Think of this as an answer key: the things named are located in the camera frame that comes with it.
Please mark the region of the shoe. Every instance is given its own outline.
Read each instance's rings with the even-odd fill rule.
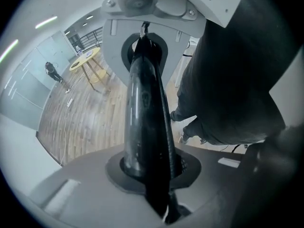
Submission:
[[[171,121],[175,122],[175,121],[174,121],[174,118],[173,118],[173,113],[174,113],[174,111],[171,111],[171,112],[170,112],[170,119],[171,119]]]
[[[188,141],[189,141],[189,138],[185,138],[184,135],[180,136],[180,138],[179,138],[179,143],[186,144],[186,143],[188,143]]]

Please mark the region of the yellow table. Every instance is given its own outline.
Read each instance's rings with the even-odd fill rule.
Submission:
[[[93,85],[92,85],[92,83],[91,83],[91,81],[90,81],[90,78],[88,77],[88,75],[87,75],[87,73],[86,73],[86,70],[85,70],[85,68],[84,68],[84,64],[86,63],[86,64],[88,65],[88,67],[92,70],[92,72],[95,74],[95,76],[96,76],[96,77],[98,78],[98,80],[101,82],[102,77],[105,76],[105,73],[100,74],[100,75],[102,75],[102,77],[100,77],[100,75],[93,69],[93,67],[92,67],[91,64],[89,63],[89,60],[92,60],[92,61],[95,62],[102,70],[104,70],[104,69],[99,65],[99,63],[97,63],[97,61],[93,58],[93,57],[96,56],[96,54],[99,52],[99,50],[100,50],[100,47],[99,47],[99,48],[96,47],[96,48],[92,49],[93,53],[91,54],[91,56],[89,56],[89,57],[87,57],[87,58],[86,58],[86,53],[82,54],[79,58],[76,59],[75,62],[72,63],[72,65],[74,65],[75,63],[79,62],[78,65],[75,66],[75,67],[73,67],[73,68],[72,68],[72,65],[71,65],[71,67],[70,67],[70,71],[74,71],[74,70],[78,69],[79,67],[81,67],[82,70],[83,70],[83,72],[84,72],[84,74],[85,74],[85,76],[86,76],[86,78],[87,78],[87,80],[89,81],[89,83],[90,83],[90,85],[91,85],[91,87],[92,87],[93,89],[94,89],[94,87],[93,87]]]

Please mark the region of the floor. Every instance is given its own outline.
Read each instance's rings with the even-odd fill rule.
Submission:
[[[186,54],[191,55],[193,49],[187,49]],[[84,77],[81,69],[69,72],[67,69],[62,77],[72,87],[70,93],[65,94],[65,88],[56,84],[43,111],[38,139],[43,146],[63,165],[83,154],[102,150],[122,144],[124,142],[124,112],[126,104],[127,87],[111,71],[104,60],[102,50],[95,56],[95,60],[107,70],[109,75],[103,78],[103,84],[111,91],[97,82],[92,90]],[[98,70],[94,62],[91,65]],[[93,73],[86,67],[89,76]],[[180,63],[176,67],[169,83],[166,86],[169,110],[175,110],[177,106],[176,93],[178,88],[174,86]],[[72,98],[73,102],[67,107],[67,102]],[[189,124],[195,117],[183,122],[172,122],[174,141],[178,141],[182,128]],[[188,145],[206,148],[216,151],[231,152],[235,145],[213,146],[209,143],[200,144],[200,138],[194,137]],[[244,153],[244,146],[239,146],[235,152]]]

